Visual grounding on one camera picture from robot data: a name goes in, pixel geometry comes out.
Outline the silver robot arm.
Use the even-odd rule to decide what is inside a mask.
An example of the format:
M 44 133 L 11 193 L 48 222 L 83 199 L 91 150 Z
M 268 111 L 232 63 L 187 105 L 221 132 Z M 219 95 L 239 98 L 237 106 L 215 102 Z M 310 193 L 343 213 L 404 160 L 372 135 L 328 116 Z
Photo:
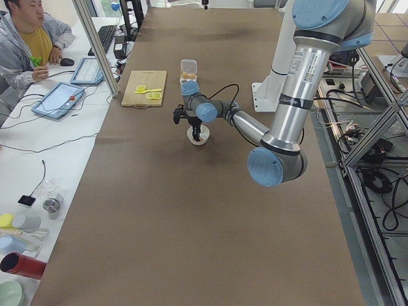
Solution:
M 271 127 L 245 113 L 235 101 L 210 99 L 197 82 L 181 85 L 183 104 L 173 112 L 178 124 L 185 119 L 200 139 L 201 124 L 217 118 L 228 121 L 256 145 L 247 158 L 247 169 L 266 187 L 297 179 L 307 168 L 299 138 L 329 57 L 340 50 L 369 45 L 374 35 L 375 1 L 295 1 L 295 50 L 279 96 Z

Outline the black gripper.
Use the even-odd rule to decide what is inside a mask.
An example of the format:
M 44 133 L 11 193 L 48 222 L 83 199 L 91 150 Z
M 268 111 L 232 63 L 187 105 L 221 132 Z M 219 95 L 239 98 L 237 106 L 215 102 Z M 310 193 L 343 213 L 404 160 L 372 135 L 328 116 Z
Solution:
M 201 134 L 201 123 L 202 121 L 197 117 L 187 117 L 188 123 L 192 126 L 192 138 L 197 141 Z

